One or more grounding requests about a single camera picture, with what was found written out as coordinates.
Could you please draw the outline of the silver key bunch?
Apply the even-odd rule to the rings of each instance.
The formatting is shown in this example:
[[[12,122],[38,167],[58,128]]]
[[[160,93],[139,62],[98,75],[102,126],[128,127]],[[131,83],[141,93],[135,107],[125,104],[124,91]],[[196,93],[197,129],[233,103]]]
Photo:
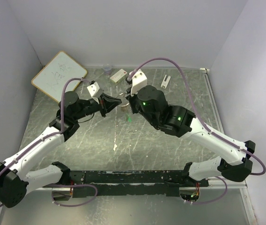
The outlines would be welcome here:
[[[129,104],[120,106],[120,109],[121,109],[122,112],[127,112],[129,108],[130,108]]]

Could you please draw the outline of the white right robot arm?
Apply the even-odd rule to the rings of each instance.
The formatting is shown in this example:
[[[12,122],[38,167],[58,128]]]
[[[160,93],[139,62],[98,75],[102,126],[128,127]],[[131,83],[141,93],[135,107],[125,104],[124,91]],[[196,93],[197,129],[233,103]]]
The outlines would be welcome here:
[[[217,154],[211,160],[186,164],[187,172],[182,174],[182,182],[186,186],[215,176],[242,182],[251,174],[253,162],[245,151],[253,153],[254,142],[234,141],[217,130],[207,131],[192,111],[179,105],[169,105],[164,93],[151,85],[135,93],[131,90],[126,90],[125,98],[133,113],[142,115],[156,130],[192,140]]]

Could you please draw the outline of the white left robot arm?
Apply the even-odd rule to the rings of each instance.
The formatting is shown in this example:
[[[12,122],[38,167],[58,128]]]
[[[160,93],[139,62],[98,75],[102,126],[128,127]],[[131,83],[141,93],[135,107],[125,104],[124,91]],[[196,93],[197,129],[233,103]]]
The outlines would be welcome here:
[[[80,127],[78,120],[96,112],[105,117],[122,103],[119,98],[101,93],[91,99],[80,99],[76,92],[64,93],[59,102],[57,117],[30,144],[13,156],[0,161],[0,203],[12,208],[26,194],[47,186],[73,188],[70,169],[54,162],[44,169],[32,167],[51,150],[66,142]]]

